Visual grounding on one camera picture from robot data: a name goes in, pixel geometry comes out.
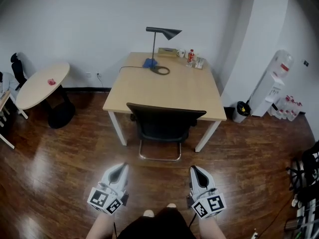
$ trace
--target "chair leg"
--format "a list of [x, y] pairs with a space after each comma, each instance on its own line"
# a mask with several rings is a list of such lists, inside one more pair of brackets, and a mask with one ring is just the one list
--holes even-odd
[[3, 107], [3, 110], [4, 110], [8, 115], [10, 115], [9, 111], [6, 109], [5, 106]]
[[157, 159], [157, 158], [147, 158], [147, 157], [144, 157], [144, 156], [142, 155], [143, 140], [141, 140], [141, 142], [140, 142], [139, 154], [140, 154], [140, 157], [141, 157], [142, 159], [145, 159], [145, 160], [172, 161], [172, 162], [176, 162], [176, 161], [178, 161], [178, 160], [180, 159], [180, 157], [181, 157], [181, 143], [178, 142], [177, 145], [178, 145], [178, 152], [179, 152], [177, 159]]
[[4, 120], [4, 122], [6, 122], [6, 117], [4, 116], [3, 111], [0, 111], [0, 117]]

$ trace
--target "desk leg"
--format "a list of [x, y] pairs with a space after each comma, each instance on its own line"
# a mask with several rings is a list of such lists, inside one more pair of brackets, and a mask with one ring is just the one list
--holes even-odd
[[0, 138], [7, 144], [9, 145], [12, 149], [14, 149], [14, 146], [12, 145], [11, 142], [9, 142], [7, 139], [5, 139], [2, 134], [0, 134]]
[[[12, 102], [14, 103], [14, 105], [16, 106], [15, 103], [15, 99], [13, 97], [13, 95], [10, 93], [10, 99], [12, 100]], [[25, 112], [23, 110], [21, 110], [20, 108], [18, 108], [19, 112], [23, 115], [23, 117], [27, 120], [28, 116], [25, 114]]]
[[124, 136], [124, 134], [123, 134], [123, 132], [122, 132], [121, 125], [120, 125], [120, 123], [118, 122], [118, 120], [117, 120], [117, 118], [116, 118], [114, 112], [109, 112], [109, 115], [110, 115], [111, 121], [112, 121], [113, 126], [114, 126], [114, 128], [115, 128], [115, 130], [116, 130], [116, 133], [117, 133], [118, 136], [119, 136], [119, 139], [120, 139], [122, 145], [126, 146], [128, 143], [127, 143], [127, 141], [126, 141], [126, 139], [125, 139], [125, 136]]
[[214, 134], [215, 130], [217, 129], [218, 125], [220, 124], [221, 121], [215, 121], [212, 122], [207, 129], [206, 133], [202, 137], [202, 139], [199, 141], [198, 145], [195, 148], [195, 152], [200, 152], [201, 149], [205, 146], [205, 144], [208, 142], [210, 137]]

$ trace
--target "cup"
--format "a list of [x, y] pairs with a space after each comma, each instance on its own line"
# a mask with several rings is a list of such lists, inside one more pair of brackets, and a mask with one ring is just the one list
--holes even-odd
[[185, 56], [185, 50], [183, 49], [179, 49], [177, 51], [177, 55], [180, 57], [180, 58], [183, 58]]

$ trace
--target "black chair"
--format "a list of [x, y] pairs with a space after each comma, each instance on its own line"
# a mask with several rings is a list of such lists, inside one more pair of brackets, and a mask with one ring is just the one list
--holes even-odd
[[12, 67], [14, 76], [15, 76], [16, 80], [19, 82], [19, 85], [15, 89], [15, 90], [18, 90], [19, 88], [21, 88], [24, 85], [24, 83], [26, 82], [26, 78], [24, 77], [24, 74], [23, 74], [22, 63], [19, 60], [16, 53], [12, 55], [11, 63], [12, 63], [11, 67]]
[[[188, 138], [191, 126], [196, 126], [197, 119], [206, 111], [144, 106], [132, 103], [126, 104], [132, 111], [132, 121], [136, 121], [140, 142], [140, 157], [149, 160], [178, 161], [181, 157], [181, 144]], [[153, 159], [142, 155], [143, 140], [161, 142], [177, 142], [179, 156], [177, 159]]]
[[297, 194], [298, 201], [305, 204], [319, 198], [319, 141], [303, 153], [301, 161], [294, 158], [286, 170], [292, 185], [289, 190]]

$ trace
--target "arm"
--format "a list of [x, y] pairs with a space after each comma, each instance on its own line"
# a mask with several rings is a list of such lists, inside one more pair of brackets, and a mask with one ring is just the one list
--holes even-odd
[[226, 239], [214, 217], [199, 220], [199, 233], [202, 239]]
[[100, 213], [91, 227], [86, 239], [111, 239], [113, 235], [114, 215]]

